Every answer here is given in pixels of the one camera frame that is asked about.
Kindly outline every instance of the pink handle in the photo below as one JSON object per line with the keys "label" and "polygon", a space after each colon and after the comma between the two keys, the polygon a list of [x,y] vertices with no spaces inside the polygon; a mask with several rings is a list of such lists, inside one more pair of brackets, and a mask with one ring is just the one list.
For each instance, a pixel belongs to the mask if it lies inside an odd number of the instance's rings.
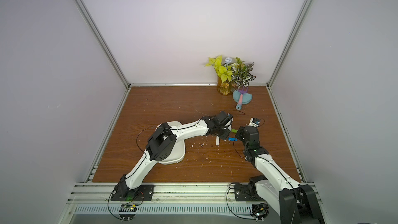
{"label": "pink handle", "polygon": [[239,97],[239,102],[238,102],[239,105],[242,105],[242,100],[243,100],[243,94],[241,94]]}

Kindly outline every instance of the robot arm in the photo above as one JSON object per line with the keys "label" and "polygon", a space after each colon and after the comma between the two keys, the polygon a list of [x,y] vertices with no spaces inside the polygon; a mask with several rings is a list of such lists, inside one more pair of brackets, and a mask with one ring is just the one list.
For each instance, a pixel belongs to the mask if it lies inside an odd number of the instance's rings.
{"label": "robot arm", "polygon": [[230,134],[232,121],[233,116],[222,111],[216,116],[202,117],[188,124],[177,121],[160,124],[149,137],[141,159],[115,186],[111,201],[134,199],[143,179],[155,164],[182,161],[185,155],[185,139],[211,134],[225,140]]}
{"label": "robot arm", "polygon": [[[248,185],[236,184],[242,192],[249,192],[252,199],[264,199],[280,215],[282,224],[325,224],[314,190],[291,178],[272,159],[269,152],[260,146],[260,121],[256,118],[250,124],[240,127],[235,137],[244,145],[245,160],[263,175],[250,178]],[[256,219],[266,216],[255,213]]]}

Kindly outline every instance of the metal grille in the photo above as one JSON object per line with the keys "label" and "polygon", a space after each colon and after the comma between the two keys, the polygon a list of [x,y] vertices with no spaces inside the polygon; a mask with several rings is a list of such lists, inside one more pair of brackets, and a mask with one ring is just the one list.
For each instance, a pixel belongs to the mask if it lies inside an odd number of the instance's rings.
{"label": "metal grille", "polygon": [[[235,214],[249,215],[251,205],[230,204],[230,209]],[[109,204],[109,209],[114,214],[132,212],[123,209],[120,204]],[[106,204],[78,204],[75,214],[107,214]],[[227,214],[231,215],[226,204],[143,204],[137,207],[137,214]]]}

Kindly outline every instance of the blue object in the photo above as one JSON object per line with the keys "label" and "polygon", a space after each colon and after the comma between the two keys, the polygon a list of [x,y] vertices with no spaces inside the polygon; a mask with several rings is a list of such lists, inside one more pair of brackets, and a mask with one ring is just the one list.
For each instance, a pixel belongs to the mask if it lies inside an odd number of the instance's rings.
{"label": "blue object", "polygon": [[[241,93],[238,90],[234,91],[233,96],[236,103],[238,103],[240,95]],[[244,93],[242,98],[242,105],[249,104],[252,98],[253,96],[250,93]]]}

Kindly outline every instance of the wood grain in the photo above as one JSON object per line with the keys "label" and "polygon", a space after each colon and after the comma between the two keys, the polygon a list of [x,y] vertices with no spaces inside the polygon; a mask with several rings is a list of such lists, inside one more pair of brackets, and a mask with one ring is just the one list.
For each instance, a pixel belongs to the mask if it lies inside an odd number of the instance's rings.
{"label": "wood grain", "polygon": [[[133,87],[93,182],[118,182],[123,174],[132,170],[142,156],[135,143],[142,129],[169,121],[186,124],[202,116],[216,115],[220,110],[234,116],[234,129],[247,125],[251,117],[262,118],[264,124],[258,128],[260,144],[286,173],[300,181],[266,87],[250,87],[249,92],[253,100],[243,105],[241,111],[245,114],[242,114],[236,111],[232,96],[220,95],[215,87]],[[153,132],[154,129],[148,129],[140,135],[138,144],[142,149]],[[244,183],[261,174],[238,156],[233,142],[220,140],[220,145],[216,146],[216,137],[208,135],[187,139],[185,144],[183,161],[170,165],[156,164],[144,182]],[[242,143],[235,142],[235,147],[243,156]]]}

